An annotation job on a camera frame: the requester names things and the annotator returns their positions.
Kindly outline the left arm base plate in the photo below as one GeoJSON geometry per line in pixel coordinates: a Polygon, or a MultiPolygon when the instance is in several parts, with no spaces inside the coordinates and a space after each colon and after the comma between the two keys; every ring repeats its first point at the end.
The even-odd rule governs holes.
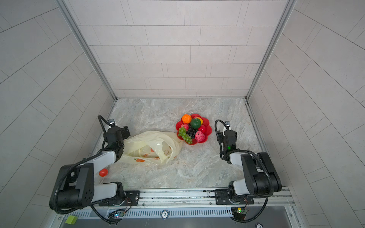
{"type": "Polygon", "coordinates": [[[140,191],[124,191],[124,195],[117,194],[115,197],[103,199],[100,207],[133,207],[138,205],[140,191]]]}

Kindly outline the green grape bunch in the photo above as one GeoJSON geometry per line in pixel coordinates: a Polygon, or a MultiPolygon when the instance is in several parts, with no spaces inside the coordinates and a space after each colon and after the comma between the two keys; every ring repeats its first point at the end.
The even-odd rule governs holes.
{"type": "Polygon", "coordinates": [[[178,136],[181,137],[187,144],[193,144],[193,139],[188,135],[185,127],[181,127],[179,129],[178,136]]]}

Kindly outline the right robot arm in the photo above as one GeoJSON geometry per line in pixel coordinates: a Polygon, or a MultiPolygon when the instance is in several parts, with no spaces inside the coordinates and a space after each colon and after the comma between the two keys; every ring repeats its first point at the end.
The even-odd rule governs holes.
{"type": "Polygon", "coordinates": [[[237,148],[237,133],[233,130],[216,131],[220,158],[242,168],[244,177],[231,181],[228,198],[239,203],[249,198],[270,197],[282,190],[282,183],[268,153],[254,153],[237,148]]]}

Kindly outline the orange tangerine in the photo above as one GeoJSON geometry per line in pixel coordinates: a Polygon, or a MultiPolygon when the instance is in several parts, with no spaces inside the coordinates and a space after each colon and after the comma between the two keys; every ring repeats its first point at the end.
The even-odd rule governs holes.
{"type": "Polygon", "coordinates": [[[185,124],[190,124],[190,122],[192,121],[192,117],[188,114],[184,115],[182,118],[181,118],[181,121],[185,124]]]}

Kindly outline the cream plastic fruit bag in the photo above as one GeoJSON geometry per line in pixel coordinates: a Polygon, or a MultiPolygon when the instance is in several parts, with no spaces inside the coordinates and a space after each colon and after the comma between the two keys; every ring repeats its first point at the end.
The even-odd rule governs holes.
{"type": "Polygon", "coordinates": [[[124,140],[121,162],[164,165],[173,161],[183,146],[174,132],[147,131],[124,140]]]}

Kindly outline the yellow red mango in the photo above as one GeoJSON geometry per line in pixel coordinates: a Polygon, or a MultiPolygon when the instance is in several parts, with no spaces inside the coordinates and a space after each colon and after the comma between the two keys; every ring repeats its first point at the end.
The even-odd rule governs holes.
{"type": "Polygon", "coordinates": [[[196,116],[196,117],[195,117],[195,119],[200,120],[201,125],[203,124],[203,120],[202,120],[202,118],[201,118],[201,117],[196,116]]]}

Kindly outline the pink dragon fruit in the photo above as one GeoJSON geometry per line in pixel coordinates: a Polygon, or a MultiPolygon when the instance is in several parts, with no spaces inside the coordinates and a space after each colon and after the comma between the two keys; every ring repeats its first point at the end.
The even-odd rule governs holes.
{"type": "Polygon", "coordinates": [[[197,131],[195,133],[194,138],[195,138],[196,142],[201,143],[201,142],[204,142],[206,136],[205,136],[205,134],[203,132],[197,131]]]}

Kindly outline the black grape bunch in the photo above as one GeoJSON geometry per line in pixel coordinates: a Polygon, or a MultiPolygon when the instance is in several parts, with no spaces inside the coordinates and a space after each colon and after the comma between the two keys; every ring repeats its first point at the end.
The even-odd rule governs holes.
{"type": "Polygon", "coordinates": [[[190,127],[189,130],[186,131],[186,134],[189,135],[192,139],[194,139],[197,132],[198,132],[198,129],[194,129],[194,128],[190,127]]]}

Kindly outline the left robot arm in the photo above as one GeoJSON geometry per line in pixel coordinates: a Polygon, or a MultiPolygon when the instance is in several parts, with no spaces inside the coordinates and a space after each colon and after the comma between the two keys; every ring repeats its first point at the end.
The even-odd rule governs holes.
{"type": "Polygon", "coordinates": [[[117,162],[124,152],[124,140],[130,136],[127,126],[110,127],[103,135],[102,149],[97,154],[60,168],[49,206],[58,214],[68,214],[94,203],[120,205],[126,194],[120,182],[96,185],[94,175],[117,162]]]}

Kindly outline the pink strawberry fruit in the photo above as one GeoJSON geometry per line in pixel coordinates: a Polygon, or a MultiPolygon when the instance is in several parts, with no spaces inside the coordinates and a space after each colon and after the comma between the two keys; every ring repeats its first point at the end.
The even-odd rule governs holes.
{"type": "Polygon", "coordinates": [[[180,128],[184,128],[186,131],[188,131],[190,126],[187,123],[183,123],[180,128]]]}

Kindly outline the green round fruit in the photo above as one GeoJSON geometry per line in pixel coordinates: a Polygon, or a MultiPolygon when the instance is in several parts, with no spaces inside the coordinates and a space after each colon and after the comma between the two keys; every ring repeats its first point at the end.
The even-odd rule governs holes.
{"type": "Polygon", "coordinates": [[[201,126],[200,120],[193,118],[190,122],[190,126],[194,129],[198,129],[201,126]]]}

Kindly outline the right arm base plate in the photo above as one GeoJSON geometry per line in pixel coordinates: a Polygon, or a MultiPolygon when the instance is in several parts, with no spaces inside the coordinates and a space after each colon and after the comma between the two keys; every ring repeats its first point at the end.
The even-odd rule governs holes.
{"type": "Polygon", "coordinates": [[[237,195],[228,189],[213,190],[213,198],[217,205],[252,205],[254,200],[248,195],[237,195]]]}

